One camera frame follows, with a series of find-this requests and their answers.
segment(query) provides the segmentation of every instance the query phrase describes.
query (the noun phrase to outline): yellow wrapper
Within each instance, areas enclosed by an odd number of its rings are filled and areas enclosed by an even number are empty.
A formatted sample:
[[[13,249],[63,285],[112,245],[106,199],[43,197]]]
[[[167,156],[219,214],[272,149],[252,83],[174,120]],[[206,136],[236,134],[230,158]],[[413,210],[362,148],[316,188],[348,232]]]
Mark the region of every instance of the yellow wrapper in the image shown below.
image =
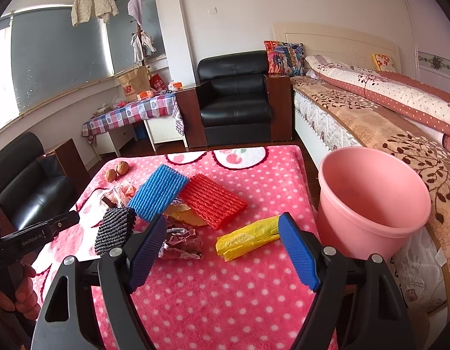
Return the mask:
[[[264,218],[217,238],[218,255],[229,261],[279,239],[279,216]]]

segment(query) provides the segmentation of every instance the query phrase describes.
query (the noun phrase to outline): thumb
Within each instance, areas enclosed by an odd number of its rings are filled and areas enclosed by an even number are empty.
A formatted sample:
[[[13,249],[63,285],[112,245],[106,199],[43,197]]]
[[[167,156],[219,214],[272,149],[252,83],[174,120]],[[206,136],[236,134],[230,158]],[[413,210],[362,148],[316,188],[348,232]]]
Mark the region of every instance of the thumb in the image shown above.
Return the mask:
[[[2,292],[0,291],[0,308],[7,311],[14,311],[14,303]]]

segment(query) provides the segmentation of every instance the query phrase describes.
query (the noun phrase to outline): armchair seat cushion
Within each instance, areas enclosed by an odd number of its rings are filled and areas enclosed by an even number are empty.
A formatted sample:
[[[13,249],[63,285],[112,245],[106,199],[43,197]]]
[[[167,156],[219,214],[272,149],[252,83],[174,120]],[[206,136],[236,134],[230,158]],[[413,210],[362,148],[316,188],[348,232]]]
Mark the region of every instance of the armchair seat cushion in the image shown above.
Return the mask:
[[[265,94],[217,97],[201,109],[204,127],[269,123],[272,111]]]
[[[16,230],[68,212],[77,200],[76,188],[67,176],[44,179],[10,217]]]

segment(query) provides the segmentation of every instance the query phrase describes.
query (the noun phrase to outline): human hand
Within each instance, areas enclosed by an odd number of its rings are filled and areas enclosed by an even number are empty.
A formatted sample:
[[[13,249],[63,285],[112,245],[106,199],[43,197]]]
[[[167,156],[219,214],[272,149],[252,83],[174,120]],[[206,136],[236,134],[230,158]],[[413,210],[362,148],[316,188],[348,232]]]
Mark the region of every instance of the human hand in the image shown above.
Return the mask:
[[[37,294],[34,291],[35,270],[23,263],[23,279],[16,289],[16,303],[13,303],[2,291],[0,291],[0,308],[13,312],[17,310],[24,314],[28,320],[36,320],[40,313],[40,305],[37,304]]]

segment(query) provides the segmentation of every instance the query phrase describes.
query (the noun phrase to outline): plaid tablecloth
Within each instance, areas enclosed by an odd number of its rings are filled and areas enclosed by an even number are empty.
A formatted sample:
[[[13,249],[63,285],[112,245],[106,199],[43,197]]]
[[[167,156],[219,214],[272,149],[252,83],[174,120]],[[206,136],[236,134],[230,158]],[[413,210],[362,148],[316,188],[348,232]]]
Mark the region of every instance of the plaid tablecloth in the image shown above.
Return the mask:
[[[123,108],[92,118],[82,126],[82,136],[88,137],[89,142],[92,142],[97,134],[141,120],[170,116],[172,114],[176,121],[178,133],[184,135],[184,124],[175,94],[169,93],[142,101],[131,102]]]

